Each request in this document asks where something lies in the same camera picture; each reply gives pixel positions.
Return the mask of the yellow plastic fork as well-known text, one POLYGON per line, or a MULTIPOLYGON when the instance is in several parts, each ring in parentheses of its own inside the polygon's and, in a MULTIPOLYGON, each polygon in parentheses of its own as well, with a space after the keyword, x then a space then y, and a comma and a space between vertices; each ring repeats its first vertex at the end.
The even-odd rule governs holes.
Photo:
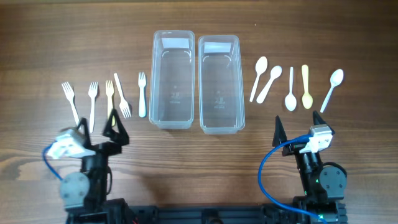
POLYGON ((114 109, 114 103, 113 103, 113 95, 114 95, 114 87, 113 83, 111 80, 106 80, 105 81, 105 87, 106 87, 106 96, 108 100, 108 118, 111 117, 111 112, 114 109))

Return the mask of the slanted white plastic fork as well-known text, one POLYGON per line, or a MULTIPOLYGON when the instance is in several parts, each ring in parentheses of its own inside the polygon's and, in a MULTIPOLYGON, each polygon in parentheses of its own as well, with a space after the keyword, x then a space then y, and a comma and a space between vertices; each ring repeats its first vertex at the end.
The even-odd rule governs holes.
POLYGON ((129 103, 126 101, 125 97, 124 97, 124 93, 123 93, 123 89, 122 89, 122 86, 121 86, 121 82, 120 82, 120 79, 119 79, 119 76, 118 76, 117 73, 114 73, 114 79, 115 79, 116 86, 117 86, 117 89, 118 89, 118 92, 119 92, 119 95, 120 95, 120 99, 121 99, 121 102, 119 104, 120 110, 121 110, 124 118, 126 118, 126 119, 130 118, 131 117, 130 106, 129 106, 129 103))

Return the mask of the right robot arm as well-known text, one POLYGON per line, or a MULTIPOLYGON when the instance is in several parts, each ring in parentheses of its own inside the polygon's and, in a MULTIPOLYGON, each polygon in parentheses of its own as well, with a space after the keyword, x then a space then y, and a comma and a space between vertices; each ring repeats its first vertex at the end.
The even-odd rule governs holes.
POLYGON ((335 162, 323 162, 320 152, 330 147, 335 131, 313 112, 313 126, 309 137, 289 143, 282 121, 275 117, 275 132, 272 145, 282 146, 283 156, 294 156, 304 196, 294 197, 293 207, 314 213, 316 217, 297 214, 297 223, 347 223, 344 199, 347 184, 346 170, 335 162))

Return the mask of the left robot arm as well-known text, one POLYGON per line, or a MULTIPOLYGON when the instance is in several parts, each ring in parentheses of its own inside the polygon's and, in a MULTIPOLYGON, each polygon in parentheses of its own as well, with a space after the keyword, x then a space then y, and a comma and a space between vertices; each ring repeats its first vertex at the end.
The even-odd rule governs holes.
POLYGON ((56 149, 81 159, 80 171, 66 175, 60 183, 67 223, 136 223, 134 212, 123 198, 106 199, 113 184, 109 157, 122 153, 122 147, 129 144, 118 112, 111 111, 103 130, 109 141, 92 145, 85 118, 79 126, 84 127, 83 133, 78 128, 68 128, 56 138, 56 149))

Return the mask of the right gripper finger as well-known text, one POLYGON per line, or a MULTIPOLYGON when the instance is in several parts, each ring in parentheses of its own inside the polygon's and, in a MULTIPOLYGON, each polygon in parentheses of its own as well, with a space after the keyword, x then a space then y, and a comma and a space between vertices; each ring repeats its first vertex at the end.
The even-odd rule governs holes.
POLYGON ((316 110, 313 111, 313 123, 314 125, 325 124, 331 129, 331 133, 335 134, 334 129, 319 115, 316 110))
POLYGON ((287 136, 279 116, 275 117, 275 131, 272 146, 277 147, 287 141, 287 136))

